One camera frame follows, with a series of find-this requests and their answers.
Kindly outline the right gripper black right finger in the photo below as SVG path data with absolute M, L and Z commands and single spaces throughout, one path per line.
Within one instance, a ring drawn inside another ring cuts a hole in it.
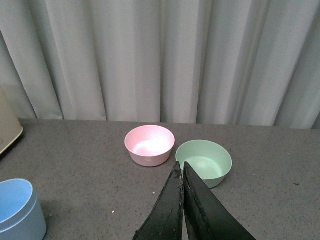
M 190 240 L 253 240 L 188 162 L 184 163 L 184 214 Z

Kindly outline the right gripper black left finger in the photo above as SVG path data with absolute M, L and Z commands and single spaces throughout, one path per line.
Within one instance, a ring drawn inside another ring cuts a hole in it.
M 179 162 L 172 171 L 136 240 L 181 240 L 184 215 L 184 182 Z

